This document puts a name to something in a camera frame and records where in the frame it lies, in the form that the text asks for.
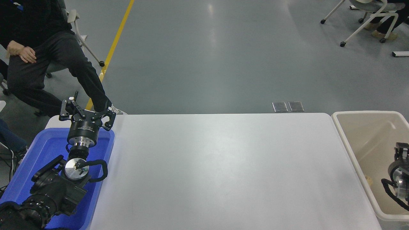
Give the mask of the person's left hand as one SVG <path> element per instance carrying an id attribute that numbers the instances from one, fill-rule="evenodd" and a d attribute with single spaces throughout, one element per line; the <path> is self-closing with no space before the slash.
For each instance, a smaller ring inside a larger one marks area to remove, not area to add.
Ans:
<path id="1" fill-rule="evenodd" d="M 35 51 L 30 47 L 23 47 L 18 51 L 20 59 L 27 64 L 36 63 Z"/>

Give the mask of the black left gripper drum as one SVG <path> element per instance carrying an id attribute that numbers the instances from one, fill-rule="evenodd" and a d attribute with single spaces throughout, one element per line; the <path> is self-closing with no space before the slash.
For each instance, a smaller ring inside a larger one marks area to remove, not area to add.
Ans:
<path id="1" fill-rule="evenodd" d="M 80 137 L 90 139 L 92 142 L 97 142 L 99 129 L 101 127 L 102 121 L 100 119 L 92 121 L 72 117 L 67 142 L 78 142 L 75 139 Z"/>

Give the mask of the person's right hand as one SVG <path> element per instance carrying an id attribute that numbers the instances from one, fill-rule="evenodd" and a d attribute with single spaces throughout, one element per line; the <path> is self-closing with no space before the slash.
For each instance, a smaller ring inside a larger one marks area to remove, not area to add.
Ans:
<path id="1" fill-rule="evenodd" d="M 7 45 L 6 50 L 11 56 L 21 56 L 24 57 L 23 51 L 24 51 L 25 46 L 22 44 L 19 44 L 18 42 L 11 40 L 9 44 Z"/>

